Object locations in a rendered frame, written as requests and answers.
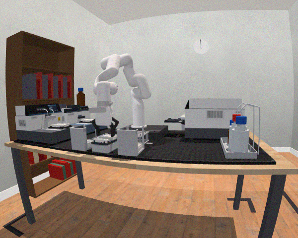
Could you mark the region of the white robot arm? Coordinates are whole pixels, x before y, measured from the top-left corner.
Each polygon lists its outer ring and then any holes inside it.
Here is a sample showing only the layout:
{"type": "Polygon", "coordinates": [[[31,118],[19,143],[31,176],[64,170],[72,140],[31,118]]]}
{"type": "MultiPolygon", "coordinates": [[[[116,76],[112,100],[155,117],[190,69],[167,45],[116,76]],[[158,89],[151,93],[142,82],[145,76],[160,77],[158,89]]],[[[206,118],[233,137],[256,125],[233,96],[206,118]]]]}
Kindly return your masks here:
{"type": "Polygon", "coordinates": [[[115,95],[118,86],[114,82],[107,80],[118,75],[119,67],[124,66],[123,72],[131,87],[133,125],[132,128],[142,128],[145,125],[145,106],[143,99],[151,97],[151,89],[147,78],[143,74],[136,74],[133,67],[133,59],[130,54],[111,55],[101,60],[101,72],[94,83],[93,92],[97,96],[97,107],[91,107],[89,113],[105,113],[106,107],[111,106],[111,95],[115,95]],[[139,87],[137,87],[139,86],[139,87]]]}

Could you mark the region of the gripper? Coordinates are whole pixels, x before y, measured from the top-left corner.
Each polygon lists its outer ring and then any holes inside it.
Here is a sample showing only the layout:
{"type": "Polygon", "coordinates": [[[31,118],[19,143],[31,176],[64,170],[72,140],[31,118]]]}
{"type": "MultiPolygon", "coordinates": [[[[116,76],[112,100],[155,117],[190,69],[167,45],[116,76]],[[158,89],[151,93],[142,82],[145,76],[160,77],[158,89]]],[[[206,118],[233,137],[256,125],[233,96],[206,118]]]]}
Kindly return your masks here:
{"type": "Polygon", "coordinates": [[[96,129],[96,136],[100,136],[100,126],[110,126],[111,137],[115,136],[115,128],[118,126],[119,121],[114,118],[113,108],[111,106],[106,107],[105,113],[95,113],[95,119],[91,121],[96,129]],[[115,125],[114,125],[114,123],[115,125]]]}

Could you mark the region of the white plastic bottle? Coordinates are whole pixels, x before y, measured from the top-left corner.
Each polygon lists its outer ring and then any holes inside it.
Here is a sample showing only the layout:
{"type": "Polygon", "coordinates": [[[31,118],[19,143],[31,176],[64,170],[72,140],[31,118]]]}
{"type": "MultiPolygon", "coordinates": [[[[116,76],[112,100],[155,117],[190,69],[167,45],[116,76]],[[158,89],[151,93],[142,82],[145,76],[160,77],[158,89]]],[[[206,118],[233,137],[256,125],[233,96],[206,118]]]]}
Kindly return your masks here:
{"type": "Polygon", "coordinates": [[[245,131],[232,129],[231,152],[248,152],[249,129],[245,131]]]}

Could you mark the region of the brown glass bottle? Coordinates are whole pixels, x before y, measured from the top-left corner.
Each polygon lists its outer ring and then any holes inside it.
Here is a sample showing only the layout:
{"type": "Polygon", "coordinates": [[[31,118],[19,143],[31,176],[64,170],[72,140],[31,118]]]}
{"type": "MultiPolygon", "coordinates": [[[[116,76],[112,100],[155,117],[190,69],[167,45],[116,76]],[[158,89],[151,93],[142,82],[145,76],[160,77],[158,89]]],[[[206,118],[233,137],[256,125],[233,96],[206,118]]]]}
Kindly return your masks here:
{"type": "Polygon", "coordinates": [[[85,106],[85,94],[77,94],[76,99],[77,105],[85,106]]]}

